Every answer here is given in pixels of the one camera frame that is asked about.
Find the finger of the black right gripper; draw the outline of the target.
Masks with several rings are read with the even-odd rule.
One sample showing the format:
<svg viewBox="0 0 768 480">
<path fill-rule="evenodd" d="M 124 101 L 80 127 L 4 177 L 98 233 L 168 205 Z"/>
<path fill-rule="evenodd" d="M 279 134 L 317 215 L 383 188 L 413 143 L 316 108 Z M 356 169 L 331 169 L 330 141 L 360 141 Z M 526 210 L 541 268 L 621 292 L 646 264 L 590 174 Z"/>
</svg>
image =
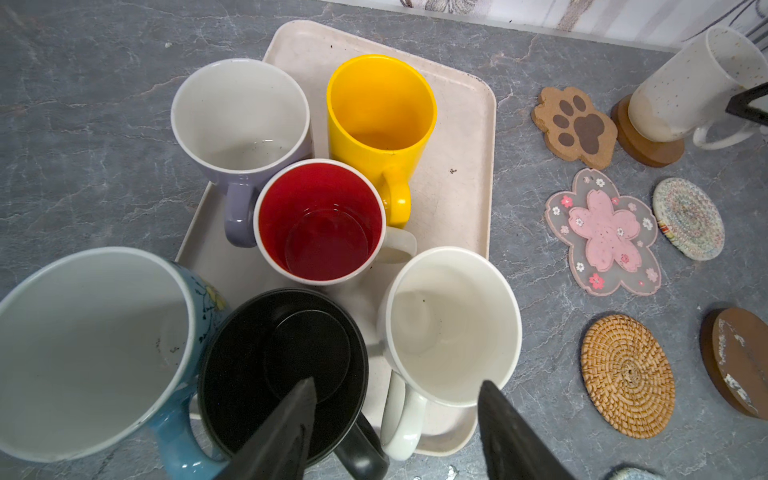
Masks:
<svg viewBox="0 0 768 480">
<path fill-rule="evenodd" d="M 726 106 L 726 112 L 761 126 L 767 126 L 767 94 L 768 83 L 765 82 L 734 95 Z"/>
</svg>

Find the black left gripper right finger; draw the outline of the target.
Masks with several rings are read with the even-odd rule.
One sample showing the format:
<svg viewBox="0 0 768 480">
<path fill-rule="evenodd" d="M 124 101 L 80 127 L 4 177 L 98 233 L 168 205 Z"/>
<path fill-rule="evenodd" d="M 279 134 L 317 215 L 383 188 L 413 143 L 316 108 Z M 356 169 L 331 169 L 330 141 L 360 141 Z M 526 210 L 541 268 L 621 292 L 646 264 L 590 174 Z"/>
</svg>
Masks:
<svg viewBox="0 0 768 480">
<path fill-rule="evenodd" d="M 490 380 L 477 407 L 489 479 L 574 479 Z"/>
</svg>

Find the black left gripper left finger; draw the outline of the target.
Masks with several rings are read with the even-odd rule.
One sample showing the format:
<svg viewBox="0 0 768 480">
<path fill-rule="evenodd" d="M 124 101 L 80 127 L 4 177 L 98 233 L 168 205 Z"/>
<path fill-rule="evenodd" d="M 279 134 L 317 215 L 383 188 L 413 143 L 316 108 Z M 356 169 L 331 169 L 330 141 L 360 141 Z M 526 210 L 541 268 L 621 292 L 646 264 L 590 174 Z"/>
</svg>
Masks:
<svg viewBox="0 0 768 480">
<path fill-rule="evenodd" d="M 316 405 L 314 379 L 299 381 L 215 479 L 302 479 Z"/>
</svg>

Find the brown round wooden coaster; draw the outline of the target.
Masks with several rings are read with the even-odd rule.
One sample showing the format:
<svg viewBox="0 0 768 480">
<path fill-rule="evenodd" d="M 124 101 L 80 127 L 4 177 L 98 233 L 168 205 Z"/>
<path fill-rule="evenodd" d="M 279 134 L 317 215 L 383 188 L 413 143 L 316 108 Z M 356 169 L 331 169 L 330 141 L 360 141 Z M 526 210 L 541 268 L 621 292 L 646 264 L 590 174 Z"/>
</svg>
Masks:
<svg viewBox="0 0 768 480">
<path fill-rule="evenodd" d="M 628 107 L 631 96 L 617 102 L 611 118 L 618 131 L 617 140 L 621 147 L 636 161 L 654 168 L 662 168 L 680 160 L 685 151 L 685 140 L 653 142 L 643 137 L 632 125 Z"/>
</svg>

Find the black mug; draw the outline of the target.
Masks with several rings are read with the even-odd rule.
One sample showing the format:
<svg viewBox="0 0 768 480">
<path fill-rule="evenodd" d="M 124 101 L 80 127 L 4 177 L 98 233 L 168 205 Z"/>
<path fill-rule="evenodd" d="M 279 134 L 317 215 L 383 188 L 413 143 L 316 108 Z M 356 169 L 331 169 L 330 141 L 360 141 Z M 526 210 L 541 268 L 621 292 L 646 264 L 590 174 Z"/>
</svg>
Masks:
<svg viewBox="0 0 768 480">
<path fill-rule="evenodd" d="M 198 383 L 203 423 L 233 457 L 294 385 L 313 378 L 311 465 L 335 454 L 355 479 L 382 479 L 389 458 L 362 413 L 369 363 L 352 316 L 304 289 L 264 292 L 238 307 L 209 345 Z"/>
</svg>

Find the grey blue round coaster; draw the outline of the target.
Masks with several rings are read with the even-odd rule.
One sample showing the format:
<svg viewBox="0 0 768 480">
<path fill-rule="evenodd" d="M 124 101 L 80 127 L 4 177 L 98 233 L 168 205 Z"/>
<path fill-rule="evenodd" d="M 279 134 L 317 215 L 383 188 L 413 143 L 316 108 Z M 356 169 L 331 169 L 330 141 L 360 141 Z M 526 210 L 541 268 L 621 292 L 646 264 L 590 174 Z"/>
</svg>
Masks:
<svg viewBox="0 0 768 480">
<path fill-rule="evenodd" d="M 622 467 L 613 471 L 607 480 L 664 480 L 664 477 L 641 468 Z"/>
</svg>

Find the white woven rope coaster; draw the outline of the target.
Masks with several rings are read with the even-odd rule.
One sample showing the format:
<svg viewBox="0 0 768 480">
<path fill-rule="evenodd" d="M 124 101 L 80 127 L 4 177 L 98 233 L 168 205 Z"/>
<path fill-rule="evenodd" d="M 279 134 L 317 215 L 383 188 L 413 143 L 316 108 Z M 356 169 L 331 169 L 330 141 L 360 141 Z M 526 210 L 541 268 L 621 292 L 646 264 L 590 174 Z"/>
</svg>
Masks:
<svg viewBox="0 0 768 480">
<path fill-rule="evenodd" d="M 722 252 L 722 218 L 700 187 L 679 177 L 663 179 L 653 191 L 652 203 L 662 233 L 685 256 L 708 261 Z"/>
</svg>

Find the woven rattan round coaster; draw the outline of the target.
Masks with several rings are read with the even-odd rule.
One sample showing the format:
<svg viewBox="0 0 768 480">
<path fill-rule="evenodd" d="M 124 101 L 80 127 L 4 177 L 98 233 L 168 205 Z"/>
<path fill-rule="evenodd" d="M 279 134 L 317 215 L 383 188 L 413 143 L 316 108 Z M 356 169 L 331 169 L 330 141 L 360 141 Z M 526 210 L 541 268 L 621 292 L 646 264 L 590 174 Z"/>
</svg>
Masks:
<svg viewBox="0 0 768 480">
<path fill-rule="evenodd" d="M 642 323 L 623 314 L 597 320 L 584 336 L 580 363 L 592 403 L 617 431 L 649 439 L 666 428 L 675 408 L 675 379 Z"/>
</svg>

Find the cream mug front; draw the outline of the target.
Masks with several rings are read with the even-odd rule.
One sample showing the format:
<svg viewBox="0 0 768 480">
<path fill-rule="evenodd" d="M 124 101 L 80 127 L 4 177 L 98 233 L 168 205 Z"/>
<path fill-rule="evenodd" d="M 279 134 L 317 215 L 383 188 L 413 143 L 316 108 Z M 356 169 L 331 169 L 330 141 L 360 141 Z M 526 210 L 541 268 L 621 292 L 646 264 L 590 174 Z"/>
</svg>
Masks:
<svg viewBox="0 0 768 480">
<path fill-rule="evenodd" d="M 399 461 L 415 453 L 428 403 L 476 406 L 482 383 L 503 388 L 521 354 L 513 290 L 487 259 L 460 247 L 412 258 L 387 288 L 376 328 L 393 370 L 380 439 Z"/>
</svg>

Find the brown paw print coaster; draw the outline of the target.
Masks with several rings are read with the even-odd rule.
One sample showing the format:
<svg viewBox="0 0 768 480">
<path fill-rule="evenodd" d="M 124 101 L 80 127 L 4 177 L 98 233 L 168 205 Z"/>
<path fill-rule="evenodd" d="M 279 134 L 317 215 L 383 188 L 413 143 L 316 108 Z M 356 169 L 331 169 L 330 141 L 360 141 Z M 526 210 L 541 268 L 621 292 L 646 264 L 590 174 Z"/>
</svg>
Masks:
<svg viewBox="0 0 768 480">
<path fill-rule="evenodd" d="M 611 164 L 617 127 L 585 92 L 575 87 L 545 87 L 538 101 L 532 119 L 553 154 L 565 161 L 580 160 L 597 170 Z"/>
</svg>

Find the pink cherry blossom coaster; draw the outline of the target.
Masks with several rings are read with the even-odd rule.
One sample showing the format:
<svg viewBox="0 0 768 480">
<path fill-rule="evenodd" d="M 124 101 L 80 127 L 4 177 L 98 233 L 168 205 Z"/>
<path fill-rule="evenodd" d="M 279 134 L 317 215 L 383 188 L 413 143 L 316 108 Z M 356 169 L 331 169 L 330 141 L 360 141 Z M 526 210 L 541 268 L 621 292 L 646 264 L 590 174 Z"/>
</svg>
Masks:
<svg viewBox="0 0 768 480">
<path fill-rule="evenodd" d="M 658 236 L 656 217 L 641 200 L 620 194 L 601 171 L 579 171 L 569 190 L 547 200 L 545 219 L 568 246 L 570 270 L 588 294 L 609 296 L 624 288 L 651 296 L 659 290 L 662 272 L 650 250 Z"/>
</svg>

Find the glossy amber round coaster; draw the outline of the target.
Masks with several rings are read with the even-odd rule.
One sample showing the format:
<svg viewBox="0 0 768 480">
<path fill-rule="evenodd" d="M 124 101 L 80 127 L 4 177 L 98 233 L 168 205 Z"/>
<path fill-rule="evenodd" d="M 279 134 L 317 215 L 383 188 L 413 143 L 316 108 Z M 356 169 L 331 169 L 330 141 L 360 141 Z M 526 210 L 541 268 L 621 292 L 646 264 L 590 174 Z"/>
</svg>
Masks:
<svg viewBox="0 0 768 480">
<path fill-rule="evenodd" d="M 738 412 L 767 418 L 767 323 L 739 307 L 708 312 L 700 330 L 705 369 Z"/>
</svg>

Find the beige rectangular tray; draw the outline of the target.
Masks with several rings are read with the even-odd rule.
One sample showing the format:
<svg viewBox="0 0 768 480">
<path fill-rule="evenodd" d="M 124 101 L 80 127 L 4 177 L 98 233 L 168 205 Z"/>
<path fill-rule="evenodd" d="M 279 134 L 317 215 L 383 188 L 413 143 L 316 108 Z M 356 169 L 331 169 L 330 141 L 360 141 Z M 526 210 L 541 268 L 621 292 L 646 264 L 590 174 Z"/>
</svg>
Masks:
<svg viewBox="0 0 768 480">
<path fill-rule="evenodd" d="M 409 182 L 414 203 L 406 230 L 416 237 L 418 252 L 451 245 L 487 258 L 496 120 L 495 96 L 487 84 L 468 73 L 307 20 L 282 25 L 263 61 L 301 86 L 309 101 L 315 154 L 327 157 L 327 84 L 342 63 L 365 54 L 408 63 L 424 76 L 437 100 L 436 128 Z M 257 248 L 233 246 L 224 233 L 224 218 L 225 198 L 209 184 L 176 262 L 212 283 L 232 309 L 273 288 L 302 287 L 269 266 Z M 365 338 L 370 373 L 363 413 L 377 433 L 392 371 L 377 346 L 377 310 L 403 266 L 375 260 L 358 283 L 320 289 L 352 315 Z M 474 408 L 429 402 L 415 453 L 454 454 L 469 442 L 476 425 Z"/>
</svg>

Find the yellow mug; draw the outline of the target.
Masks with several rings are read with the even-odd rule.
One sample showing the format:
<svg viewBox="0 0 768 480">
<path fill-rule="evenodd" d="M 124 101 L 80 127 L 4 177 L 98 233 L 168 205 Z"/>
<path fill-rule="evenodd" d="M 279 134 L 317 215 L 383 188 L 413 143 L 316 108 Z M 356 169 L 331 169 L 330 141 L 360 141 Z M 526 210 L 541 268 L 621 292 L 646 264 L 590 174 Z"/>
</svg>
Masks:
<svg viewBox="0 0 768 480">
<path fill-rule="evenodd" d="M 405 227 L 409 181 L 437 123 L 429 83 L 401 60 L 362 55 L 335 70 L 326 104 L 330 158 L 362 173 L 384 204 L 387 224 Z"/>
</svg>

